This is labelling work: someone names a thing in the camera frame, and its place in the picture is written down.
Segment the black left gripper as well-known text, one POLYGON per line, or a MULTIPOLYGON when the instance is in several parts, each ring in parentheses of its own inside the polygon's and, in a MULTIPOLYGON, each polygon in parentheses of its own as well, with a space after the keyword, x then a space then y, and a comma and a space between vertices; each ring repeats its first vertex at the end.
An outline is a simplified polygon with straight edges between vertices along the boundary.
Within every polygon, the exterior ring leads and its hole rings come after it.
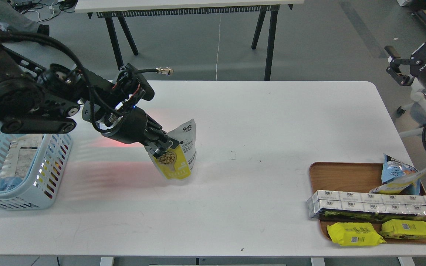
POLYGON ((113 82, 95 81, 95 76, 91 76, 91 85, 82 98, 82 116, 102 136, 125 144, 140 143, 146 146, 149 155, 160 158, 180 143, 138 107, 140 101, 150 101, 155 96, 154 89, 144 77, 145 73, 152 72, 160 74, 163 69, 137 69, 125 64, 113 82))

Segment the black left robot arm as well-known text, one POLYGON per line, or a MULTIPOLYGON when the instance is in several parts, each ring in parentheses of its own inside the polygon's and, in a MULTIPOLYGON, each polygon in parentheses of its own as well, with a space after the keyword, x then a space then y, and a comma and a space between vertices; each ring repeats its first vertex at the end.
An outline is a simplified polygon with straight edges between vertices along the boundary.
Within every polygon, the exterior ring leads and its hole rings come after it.
POLYGON ((73 116, 84 105, 83 119, 104 137, 120 143, 140 143, 160 158, 179 141, 145 113, 138 102, 155 93, 144 73, 169 75, 171 68, 137 69, 126 64, 114 82, 88 71, 74 53, 58 40, 43 34, 0 31, 0 129, 3 133, 69 133, 73 116), (45 68, 8 49, 5 42, 30 41, 52 47, 74 63, 45 68))

